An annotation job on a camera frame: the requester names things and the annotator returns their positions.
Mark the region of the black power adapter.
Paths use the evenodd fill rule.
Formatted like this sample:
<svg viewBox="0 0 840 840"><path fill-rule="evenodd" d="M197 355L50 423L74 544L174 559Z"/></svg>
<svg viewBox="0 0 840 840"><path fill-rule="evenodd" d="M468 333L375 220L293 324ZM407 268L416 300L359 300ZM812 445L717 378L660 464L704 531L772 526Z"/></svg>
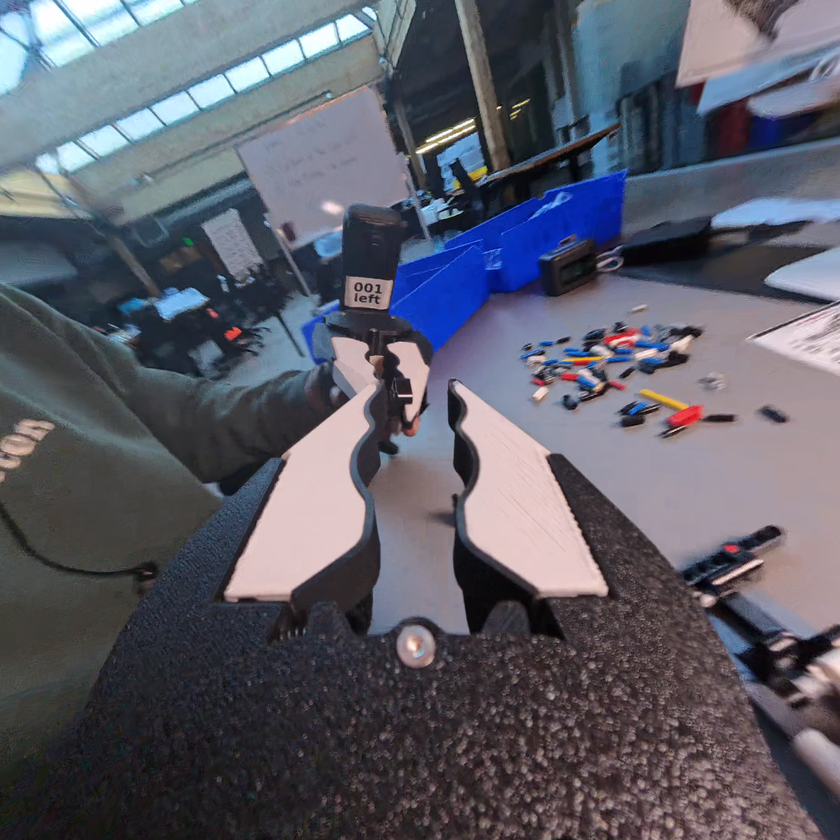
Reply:
<svg viewBox="0 0 840 840"><path fill-rule="evenodd" d="M711 216L662 222L630 235L623 242L625 266L649 266L698 259L711 241Z"/></svg>

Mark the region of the printed paper sheet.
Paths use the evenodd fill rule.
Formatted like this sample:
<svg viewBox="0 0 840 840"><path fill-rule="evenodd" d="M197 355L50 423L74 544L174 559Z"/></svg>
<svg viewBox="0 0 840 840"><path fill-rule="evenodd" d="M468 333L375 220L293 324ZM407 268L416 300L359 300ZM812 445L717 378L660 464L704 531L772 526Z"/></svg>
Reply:
<svg viewBox="0 0 840 840"><path fill-rule="evenodd" d="M747 341L791 361L839 376L839 303L757 332Z"/></svg>

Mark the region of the person's left forearm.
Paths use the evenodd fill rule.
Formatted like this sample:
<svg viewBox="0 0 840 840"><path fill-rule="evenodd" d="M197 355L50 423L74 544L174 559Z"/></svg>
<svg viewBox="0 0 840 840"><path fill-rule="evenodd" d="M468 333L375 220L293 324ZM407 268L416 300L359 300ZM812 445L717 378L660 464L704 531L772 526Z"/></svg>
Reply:
<svg viewBox="0 0 840 840"><path fill-rule="evenodd" d="M311 370L247 386L137 366L122 376L121 389L152 436L209 483L284 455L331 415L308 402Z"/></svg>

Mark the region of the person's left hand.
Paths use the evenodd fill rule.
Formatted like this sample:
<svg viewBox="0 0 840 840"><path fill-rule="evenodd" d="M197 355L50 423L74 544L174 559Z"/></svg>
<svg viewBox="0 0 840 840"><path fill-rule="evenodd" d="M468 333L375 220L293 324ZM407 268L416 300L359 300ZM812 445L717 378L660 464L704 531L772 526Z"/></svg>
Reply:
<svg viewBox="0 0 840 840"><path fill-rule="evenodd" d="M334 379L333 362L314 367L306 380L306 395L309 404L323 413L339 410L350 399Z"/></svg>

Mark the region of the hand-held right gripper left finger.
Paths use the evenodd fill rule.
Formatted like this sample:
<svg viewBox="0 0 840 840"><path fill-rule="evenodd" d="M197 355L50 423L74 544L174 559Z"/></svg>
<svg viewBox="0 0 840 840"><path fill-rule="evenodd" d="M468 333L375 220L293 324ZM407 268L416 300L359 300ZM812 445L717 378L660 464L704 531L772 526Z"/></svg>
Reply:
<svg viewBox="0 0 840 840"><path fill-rule="evenodd" d="M381 466L384 385L362 388L294 444L241 542L223 584L227 604L279 603L303 628L333 602L369 633L381 543L370 483Z"/></svg>

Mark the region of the pile of small brick pieces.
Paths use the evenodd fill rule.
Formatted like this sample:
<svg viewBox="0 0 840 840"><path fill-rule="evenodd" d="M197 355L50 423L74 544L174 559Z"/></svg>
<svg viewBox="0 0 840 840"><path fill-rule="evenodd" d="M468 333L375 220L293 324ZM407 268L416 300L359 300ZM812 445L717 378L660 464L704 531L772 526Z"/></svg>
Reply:
<svg viewBox="0 0 840 840"><path fill-rule="evenodd" d="M565 383L570 388L567 394L578 398L580 406L611 391L624 391L635 374L654 375L684 366L692 346L705 333L704 327L691 323L636 327L616 321L585 332L577 346L570 335L525 343L520 361L528 369L532 394L542 385L551 392Z"/></svg>

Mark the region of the grey desk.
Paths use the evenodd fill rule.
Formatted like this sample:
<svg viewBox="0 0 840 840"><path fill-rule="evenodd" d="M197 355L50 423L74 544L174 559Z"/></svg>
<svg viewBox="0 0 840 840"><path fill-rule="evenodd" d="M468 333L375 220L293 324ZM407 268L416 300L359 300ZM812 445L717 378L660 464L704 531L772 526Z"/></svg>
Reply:
<svg viewBox="0 0 840 840"><path fill-rule="evenodd" d="M246 838L823 838L728 655L654 545L561 455L605 598L480 633L356 634L311 609L231 720Z"/></svg>

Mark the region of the background table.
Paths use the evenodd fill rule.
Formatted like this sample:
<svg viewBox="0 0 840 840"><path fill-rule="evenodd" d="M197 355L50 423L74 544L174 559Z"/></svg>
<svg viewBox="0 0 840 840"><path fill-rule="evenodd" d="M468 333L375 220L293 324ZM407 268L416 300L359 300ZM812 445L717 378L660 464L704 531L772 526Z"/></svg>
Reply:
<svg viewBox="0 0 840 840"><path fill-rule="evenodd" d="M524 176L526 173L541 171L546 167L561 165L566 162L569 163L574 179L579 181L581 168L579 158L581 155L590 152L597 144L613 136L621 128L622 124L620 122L614 122L604 129L588 134L584 138L567 143L559 148L547 150L525 161L513 164L507 169L486 175L478 181L477 185L482 187L495 185L514 177Z"/></svg>

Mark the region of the white book stand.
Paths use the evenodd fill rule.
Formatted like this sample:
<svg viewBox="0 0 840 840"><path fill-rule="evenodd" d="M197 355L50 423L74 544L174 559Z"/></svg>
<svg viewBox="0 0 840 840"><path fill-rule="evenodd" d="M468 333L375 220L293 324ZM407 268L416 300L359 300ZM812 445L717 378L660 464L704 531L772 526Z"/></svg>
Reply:
<svg viewBox="0 0 840 840"><path fill-rule="evenodd" d="M789 225L838 225L837 198L800 199L761 197L731 207L712 217L716 231L779 228ZM838 301L838 246L798 259L773 270L763 280L763 287L774 291L794 293L822 301Z"/></svg>

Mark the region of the brick vehicle model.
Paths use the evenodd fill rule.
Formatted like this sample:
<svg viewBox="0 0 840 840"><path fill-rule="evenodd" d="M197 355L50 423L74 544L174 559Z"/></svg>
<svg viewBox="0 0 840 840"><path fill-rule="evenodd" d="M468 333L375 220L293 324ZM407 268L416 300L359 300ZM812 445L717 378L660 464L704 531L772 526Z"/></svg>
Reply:
<svg viewBox="0 0 840 840"><path fill-rule="evenodd" d="M752 704L785 735L795 756L839 794L839 627L802 636L742 593L785 533L765 526L682 571L697 602L745 643L736 653Z"/></svg>

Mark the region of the open instruction booklet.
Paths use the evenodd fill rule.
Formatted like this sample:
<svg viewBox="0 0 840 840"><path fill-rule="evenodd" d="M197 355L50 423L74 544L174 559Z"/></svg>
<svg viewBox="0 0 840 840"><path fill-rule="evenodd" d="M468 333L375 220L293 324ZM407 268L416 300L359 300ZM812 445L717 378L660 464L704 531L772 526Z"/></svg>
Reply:
<svg viewBox="0 0 840 840"><path fill-rule="evenodd" d="M812 70L838 43L838 1L691 1L675 87L710 83L706 113Z"/></svg>

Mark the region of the small whiteboard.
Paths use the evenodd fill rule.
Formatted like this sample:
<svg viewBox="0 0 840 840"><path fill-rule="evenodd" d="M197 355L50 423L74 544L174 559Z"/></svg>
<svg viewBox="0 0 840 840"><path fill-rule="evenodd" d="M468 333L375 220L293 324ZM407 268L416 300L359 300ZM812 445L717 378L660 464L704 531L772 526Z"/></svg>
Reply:
<svg viewBox="0 0 840 840"><path fill-rule="evenodd" d="M237 208L207 219L201 228L235 280L245 280L265 264Z"/></svg>

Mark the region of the large whiteboard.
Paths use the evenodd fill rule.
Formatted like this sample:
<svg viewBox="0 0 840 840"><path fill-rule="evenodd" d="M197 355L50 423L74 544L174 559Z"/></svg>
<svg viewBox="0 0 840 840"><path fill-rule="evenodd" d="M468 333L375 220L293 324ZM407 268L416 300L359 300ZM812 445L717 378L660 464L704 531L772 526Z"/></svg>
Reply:
<svg viewBox="0 0 840 840"><path fill-rule="evenodd" d="M377 92L362 87L238 145L271 226L293 249L340 230L353 204L410 196Z"/></svg>

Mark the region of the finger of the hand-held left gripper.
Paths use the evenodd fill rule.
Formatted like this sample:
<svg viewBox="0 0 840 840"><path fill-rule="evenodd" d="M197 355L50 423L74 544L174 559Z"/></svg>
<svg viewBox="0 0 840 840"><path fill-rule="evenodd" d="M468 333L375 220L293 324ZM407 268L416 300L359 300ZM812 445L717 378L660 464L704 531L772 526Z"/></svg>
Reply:
<svg viewBox="0 0 840 840"><path fill-rule="evenodd" d="M378 384L378 374L369 359L370 349L364 341L331 337L331 345L333 381L346 397L354 398Z"/></svg>
<svg viewBox="0 0 840 840"><path fill-rule="evenodd" d="M396 375L411 380L413 401L406 406L398 406L389 399L389 381ZM400 341L391 343L385 352L385 388L388 396L388 415L400 424L400 428L411 428L427 408L427 381L429 364L425 361L420 347L414 342Z"/></svg>

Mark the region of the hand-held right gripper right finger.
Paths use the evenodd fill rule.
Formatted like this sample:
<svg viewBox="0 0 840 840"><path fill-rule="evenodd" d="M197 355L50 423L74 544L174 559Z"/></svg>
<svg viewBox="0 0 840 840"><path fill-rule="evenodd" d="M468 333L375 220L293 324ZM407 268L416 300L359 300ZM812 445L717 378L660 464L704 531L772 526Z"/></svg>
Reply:
<svg viewBox="0 0 840 840"><path fill-rule="evenodd" d="M550 602L605 598L607 579L562 489L559 461L463 382L448 382L454 502L453 567L472 634L512 603L536 634L561 635Z"/></svg>

